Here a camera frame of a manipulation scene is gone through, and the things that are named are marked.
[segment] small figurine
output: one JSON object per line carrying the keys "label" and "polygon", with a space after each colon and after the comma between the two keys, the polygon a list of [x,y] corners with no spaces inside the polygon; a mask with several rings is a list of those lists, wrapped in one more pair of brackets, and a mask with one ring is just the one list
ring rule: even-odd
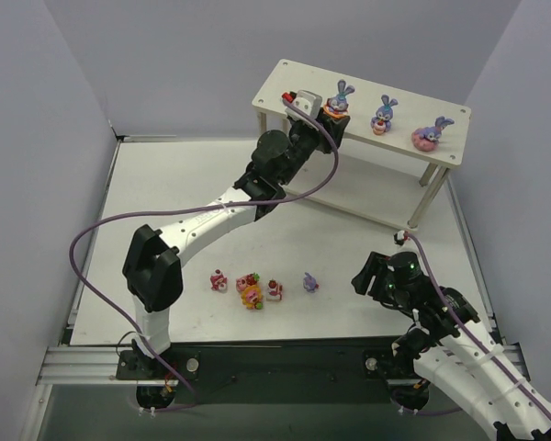
{"label": "small figurine", "polygon": [[237,290],[239,292],[245,291],[248,287],[257,285],[259,281],[259,275],[257,273],[251,273],[247,276],[239,277],[237,279]]}
{"label": "small figurine", "polygon": [[282,301],[282,293],[284,292],[284,287],[281,283],[270,280],[267,284],[267,301]]}
{"label": "small figurine", "polygon": [[371,118],[371,128],[376,135],[383,135],[391,129],[392,123],[389,121],[394,118],[392,107],[398,105],[398,100],[392,98],[390,101],[389,96],[382,95],[382,103],[384,103],[384,106],[380,107],[376,111],[376,115]]}
{"label": "small figurine", "polygon": [[347,116],[347,108],[349,108],[347,96],[352,94],[355,91],[355,88],[352,85],[346,85],[347,83],[345,80],[339,80],[339,83],[337,83],[339,93],[336,96],[327,99],[326,104],[322,107],[324,113],[330,117],[343,118]]}
{"label": "small figurine", "polygon": [[259,285],[251,285],[241,293],[242,304],[248,310],[261,310],[264,307],[262,300],[264,296],[261,293]]}
{"label": "small figurine", "polygon": [[228,281],[229,280],[224,277],[224,274],[222,274],[222,271],[219,269],[210,276],[210,284],[212,285],[213,291],[225,292],[227,290]]}
{"label": "small figurine", "polygon": [[455,124],[455,121],[450,118],[437,118],[434,127],[420,128],[412,133],[412,144],[421,152],[432,152],[437,147],[443,129],[451,124]]}
{"label": "small figurine", "polygon": [[314,292],[319,288],[319,284],[316,283],[316,278],[309,273],[304,273],[304,289],[308,292]]}

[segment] blue bunny toy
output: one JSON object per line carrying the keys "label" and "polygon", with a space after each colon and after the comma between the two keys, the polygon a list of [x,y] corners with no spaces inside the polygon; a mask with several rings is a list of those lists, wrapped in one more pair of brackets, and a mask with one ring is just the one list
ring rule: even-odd
{"label": "blue bunny toy", "polygon": [[439,117],[434,121],[433,127],[424,127],[417,129],[412,133],[412,143],[414,147],[423,152],[431,152],[436,147],[441,138],[441,132],[447,126],[455,124],[450,118]]}
{"label": "blue bunny toy", "polygon": [[342,118],[347,115],[347,96],[355,91],[352,85],[347,85],[345,80],[339,80],[337,83],[339,93],[332,98],[327,99],[323,109],[327,115],[333,118]]}
{"label": "blue bunny toy", "polygon": [[392,123],[389,122],[394,118],[394,110],[392,107],[398,105],[398,100],[392,98],[391,101],[389,96],[382,95],[382,103],[384,105],[376,111],[376,115],[371,118],[371,127],[374,129],[375,134],[382,134],[392,127]]}

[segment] robotic arm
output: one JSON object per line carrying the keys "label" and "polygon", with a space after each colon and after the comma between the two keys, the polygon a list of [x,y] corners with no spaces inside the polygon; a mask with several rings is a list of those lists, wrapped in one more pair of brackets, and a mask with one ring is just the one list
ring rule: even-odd
{"label": "robotic arm", "polygon": [[[402,245],[403,237],[396,236],[396,242]],[[440,287],[453,313],[488,353],[463,332],[414,252],[392,256],[372,252],[352,285],[356,293],[413,319],[413,326],[392,345],[394,368],[428,380],[427,385],[434,383],[474,418],[489,439],[551,440],[551,420],[545,415],[551,415],[551,403],[503,354],[504,348],[494,342],[465,297]],[[439,346],[453,355],[447,356]],[[512,373],[513,380],[500,366]]]}
{"label": "robotic arm", "polygon": [[[282,95],[295,107],[316,119],[340,145],[349,117],[335,119],[324,113],[322,98],[311,92],[298,91]],[[232,187],[211,202],[220,209],[205,211],[188,220],[153,230],[144,225],[135,231],[122,273],[133,294],[137,324],[152,349],[161,354],[170,345],[169,309],[184,290],[182,268],[198,252],[232,230],[258,221],[270,213],[286,196],[282,185],[288,184],[315,150],[332,151],[325,137],[309,121],[286,109],[291,128],[264,133],[252,153],[245,173]],[[274,201],[261,205],[254,201]],[[245,206],[225,204],[242,202]],[[141,339],[133,340],[133,350],[141,363],[156,363],[152,352]]]}

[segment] white table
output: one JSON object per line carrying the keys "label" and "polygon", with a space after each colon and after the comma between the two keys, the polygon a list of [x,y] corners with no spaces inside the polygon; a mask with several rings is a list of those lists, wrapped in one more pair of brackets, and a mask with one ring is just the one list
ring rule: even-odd
{"label": "white table", "polygon": [[[363,216],[372,221],[385,223],[396,228],[414,230],[418,227],[422,216],[436,197],[449,172],[461,165],[466,146],[471,110],[469,107],[413,94],[406,90],[388,85],[380,85],[343,73],[327,71],[300,62],[280,60],[252,102],[259,117],[261,132],[263,133],[267,128],[267,115],[274,115],[280,119],[286,118],[285,108],[281,103],[281,96],[284,92],[306,89],[322,96],[326,100],[328,97],[336,95],[337,82],[341,78],[348,85],[355,87],[355,92],[347,97],[351,121],[345,130],[344,139],[364,142],[428,163],[426,170],[418,181],[420,187],[427,188],[426,191],[421,192],[416,188],[416,183],[409,182],[407,195],[402,195],[398,191],[393,192],[396,194],[398,200],[390,203],[390,207],[395,205],[404,208],[403,214],[399,217],[387,216],[385,214],[385,206],[379,205],[379,202],[384,199],[383,197],[376,200],[377,209],[367,209],[372,204],[367,203],[365,196],[368,196],[368,194],[363,191],[360,194],[354,195],[353,202],[357,206],[363,207],[358,211],[354,210],[354,206],[346,206],[346,202],[350,200],[346,197],[346,194],[343,198],[331,199],[329,195],[321,193],[315,195],[313,199],[325,205],[350,211],[353,214]],[[380,97],[383,94],[389,95],[390,98],[396,98],[399,104],[394,107],[392,129],[378,136],[373,133],[370,121],[375,115],[376,110],[382,105]],[[420,127],[432,126],[434,120],[442,115],[453,119],[455,125],[449,126],[444,130],[437,149],[431,153],[424,153],[415,149],[410,141],[412,132]],[[371,175],[372,182],[361,181],[359,185],[367,185],[371,188],[372,192],[376,192],[376,187],[380,187],[380,185],[383,187],[405,187],[399,184],[399,182],[405,181],[405,176],[392,176],[375,167],[365,173],[365,168],[367,167],[367,164],[351,164],[350,169],[346,173],[355,173],[356,170],[354,168],[356,168],[359,170],[357,173],[361,174],[364,172],[364,174]],[[315,169],[318,169],[320,173],[323,172],[318,163],[312,165],[312,170]],[[376,179],[376,176],[380,173],[383,174],[384,179],[390,179],[390,181],[384,182]],[[301,191],[301,187],[312,186],[312,184],[314,184],[314,181],[310,177],[301,177],[290,184],[289,191],[298,193]],[[411,199],[413,196],[418,205],[412,212]]]}
{"label": "white table", "polygon": [[[142,209],[205,205],[244,172],[256,140],[123,143],[107,193],[104,216]],[[329,186],[344,185],[335,177]],[[466,295],[487,320],[478,285],[446,193],[439,191],[420,238],[440,282]],[[96,237],[88,278],[123,309],[134,312],[121,267],[133,232],[177,218],[122,220]],[[372,250],[393,254],[394,230],[313,202],[280,206],[264,219],[213,243],[184,269],[185,291],[171,309],[175,342],[217,342],[325,337],[400,335],[410,326],[401,314],[354,294],[351,278]],[[209,276],[220,268],[229,291],[210,290]],[[256,271],[285,287],[280,303],[248,311],[234,278]],[[320,283],[309,294],[304,271]],[[87,288],[81,297],[72,345],[115,345],[128,323]]]}

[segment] screw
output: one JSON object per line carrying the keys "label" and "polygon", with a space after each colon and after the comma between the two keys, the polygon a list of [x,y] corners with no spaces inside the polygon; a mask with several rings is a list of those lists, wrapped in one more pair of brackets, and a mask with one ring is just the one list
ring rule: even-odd
{"label": "screw", "polygon": [[373,357],[368,358],[365,361],[365,368],[367,370],[376,370],[377,368],[377,360]]}
{"label": "screw", "polygon": [[186,362],[186,369],[188,372],[196,372],[199,366],[200,366],[200,363],[195,358],[190,358]]}

